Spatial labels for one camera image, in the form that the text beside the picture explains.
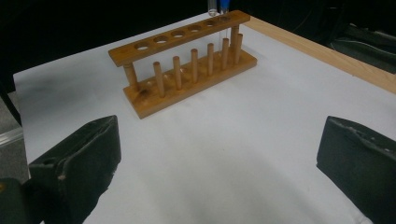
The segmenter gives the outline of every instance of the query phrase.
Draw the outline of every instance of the wooden peg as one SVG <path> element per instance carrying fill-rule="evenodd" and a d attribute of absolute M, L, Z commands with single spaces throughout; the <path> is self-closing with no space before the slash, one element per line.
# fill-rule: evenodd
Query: wooden peg
<path fill-rule="evenodd" d="M 181 90 L 180 58 L 178 56 L 175 56 L 173 58 L 173 62 L 174 62 L 174 70 L 175 70 L 176 89 L 180 91 Z"/>
<path fill-rule="evenodd" d="M 191 50 L 192 83 L 198 82 L 198 49 Z"/>
<path fill-rule="evenodd" d="M 210 43 L 207 45 L 207 67 L 206 74 L 210 77 L 213 75 L 213 51 L 214 45 Z"/>
<path fill-rule="evenodd" d="M 236 49 L 237 48 L 237 37 L 239 34 L 239 25 L 233 26 L 231 28 L 231 44 L 230 48 L 231 49 Z"/>
<path fill-rule="evenodd" d="M 137 83 L 136 71 L 134 70 L 133 63 L 127 63 L 123 66 L 125 76 L 128 78 L 129 85 L 133 91 L 139 91 L 139 84 Z"/>
<path fill-rule="evenodd" d="M 225 70 L 227 68 L 229 46 L 230 46 L 230 39 L 223 38 L 223 44 L 221 50 L 221 70 Z"/>
<path fill-rule="evenodd" d="M 244 36 L 242 34 L 238 34 L 236 38 L 236 45 L 235 45 L 235 53 L 233 55 L 233 64 L 238 64 L 240 55 L 241 55 L 241 48 L 242 48 L 242 38 Z"/>
<path fill-rule="evenodd" d="M 163 72 L 161 71 L 161 65 L 159 62 L 155 62 L 153 65 L 155 78 L 157 79 L 158 92 L 160 97 L 163 98 L 165 96 L 165 88 L 163 86 Z"/>

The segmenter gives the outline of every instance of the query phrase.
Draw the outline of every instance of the wooden test tube rack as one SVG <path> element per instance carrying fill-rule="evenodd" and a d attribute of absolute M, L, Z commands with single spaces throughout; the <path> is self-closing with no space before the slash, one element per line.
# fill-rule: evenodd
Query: wooden test tube rack
<path fill-rule="evenodd" d="M 254 67 L 257 59 L 241 49 L 243 35 L 239 34 L 239 24 L 249 20 L 248 14 L 234 10 L 111 49 L 108 53 L 115 65 L 124 68 L 129 86 L 123 90 L 139 118 Z M 163 72 L 160 63 L 154 62 L 154 76 L 137 80 L 135 61 L 227 28 L 231 28 L 231 39 L 223 39 L 220 51 L 215 52 L 209 43 L 206 56 L 198 58 L 197 49 L 191 49 L 189 63 L 181 65 L 174 56 L 174 68 Z"/>

